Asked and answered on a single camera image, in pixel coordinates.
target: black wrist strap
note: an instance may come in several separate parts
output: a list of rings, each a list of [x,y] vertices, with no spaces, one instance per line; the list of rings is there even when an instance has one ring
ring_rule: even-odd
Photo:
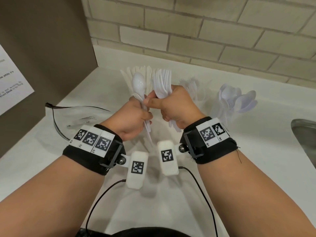
[[[126,152],[122,143],[122,139],[115,132],[99,124],[95,125],[94,127],[115,135],[106,151],[105,156],[96,155],[93,153],[93,151],[85,151],[83,149],[72,146],[71,144],[69,144],[64,149],[63,155],[67,156],[68,158],[74,160],[75,162],[81,164],[82,166],[93,172],[96,172],[100,175],[106,175],[109,169],[116,165],[117,157],[121,154],[126,154]],[[94,145],[98,143],[98,140],[100,138],[102,138],[101,135],[97,137]],[[84,140],[84,136],[82,136],[80,140],[76,139],[76,141],[82,140]]]
[[[207,147],[200,132],[197,130],[197,126],[209,120],[212,120],[212,118],[204,117],[186,127],[180,140],[180,143],[185,143],[188,146],[190,155],[198,164],[209,163],[237,150],[238,148],[235,140],[229,137],[229,135],[227,135],[227,139],[222,140],[221,133],[217,133],[216,130],[213,129],[213,127],[210,127],[210,129],[212,130],[211,133],[214,135],[214,138],[218,139],[218,143]],[[227,133],[224,128],[222,129],[222,131],[224,131],[222,132],[222,134]]]

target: paper sign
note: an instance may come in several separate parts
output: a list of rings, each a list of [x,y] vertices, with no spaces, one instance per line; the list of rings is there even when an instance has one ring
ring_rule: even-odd
[[[0,45],[0,115],[34,90]]]

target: metal screw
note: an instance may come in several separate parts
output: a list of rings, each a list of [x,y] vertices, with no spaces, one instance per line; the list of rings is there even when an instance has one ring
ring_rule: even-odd
[[[181,153],[184,153],[184,152],[185,152],[185,145],[184,145],[184,144],[179,145],[179,151],[180,151]]]
[[[123,157],[123,156],[121,156],[121,157],[119,158],[119,160],[118,160],[118,164],[119,164],[119,165],[124,165],[125,163],[126,163],[126,158]]]

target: left hand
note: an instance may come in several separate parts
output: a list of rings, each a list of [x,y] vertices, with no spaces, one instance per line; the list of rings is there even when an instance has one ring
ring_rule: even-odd
[[[114,131],[123,141],[128,141],[143,130],[145,120],[151,120],[152,118],[152,113],[143,110],[140,102],[132,96],[124,106],[109,119],[102,122],[101,125]]]

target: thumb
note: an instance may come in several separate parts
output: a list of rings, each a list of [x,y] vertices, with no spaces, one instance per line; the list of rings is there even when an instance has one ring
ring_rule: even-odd
[[[160,109],[160,110],[162,109],[162,102],[163,102],[163,99],[158,99],[158,98],[146,98],[143,101],[145,106],[149,108]]]

